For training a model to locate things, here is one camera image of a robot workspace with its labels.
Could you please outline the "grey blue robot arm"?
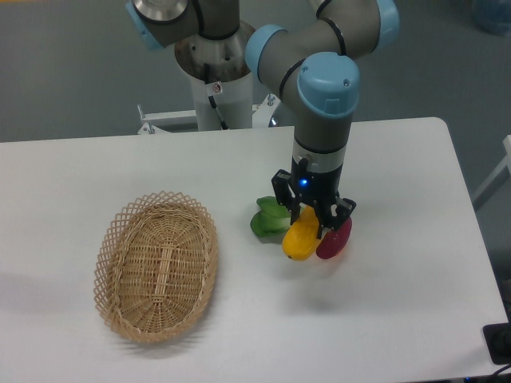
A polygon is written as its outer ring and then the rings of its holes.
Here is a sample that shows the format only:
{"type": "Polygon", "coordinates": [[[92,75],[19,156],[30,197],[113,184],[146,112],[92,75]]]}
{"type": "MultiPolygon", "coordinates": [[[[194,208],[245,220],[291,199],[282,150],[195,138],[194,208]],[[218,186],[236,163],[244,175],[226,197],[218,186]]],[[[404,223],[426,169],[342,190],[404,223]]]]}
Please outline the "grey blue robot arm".
{"type": "Polygon", "coordinates": [[[357,58],[398,35],[392,1],[315,1],[315,22],[290,32],[254,28],[237,1],[129,1],[126,10],[150,49],[172,47],[189,78],[201,130],[252,126],[259,81],[296,116],[291,170],[271,180],[296,221],[311,207],[320,230],[339,229],[355,202],[339,194],[348,136],[359,99],[357,58]]]}

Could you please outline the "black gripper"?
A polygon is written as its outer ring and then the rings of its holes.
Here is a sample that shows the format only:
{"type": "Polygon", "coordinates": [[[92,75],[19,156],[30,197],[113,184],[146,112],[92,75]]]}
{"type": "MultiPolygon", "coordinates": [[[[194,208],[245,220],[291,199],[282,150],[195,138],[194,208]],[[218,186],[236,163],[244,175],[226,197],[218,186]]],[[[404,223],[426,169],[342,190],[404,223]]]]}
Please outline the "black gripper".
{"type": "Polygon", "coordinates": [[[277,203],[285,207],[290,215],[290,224],[300,217],[302,204],[313,206],[319,221],[317,238],[323,237],[325,229],[337,231],[356,208],[356,202],[339,197],[339,181],[343,166],[331,172],[311,172],[295,160],[291,162],[291,173],[280,169],[271,178],[277,203]]]}

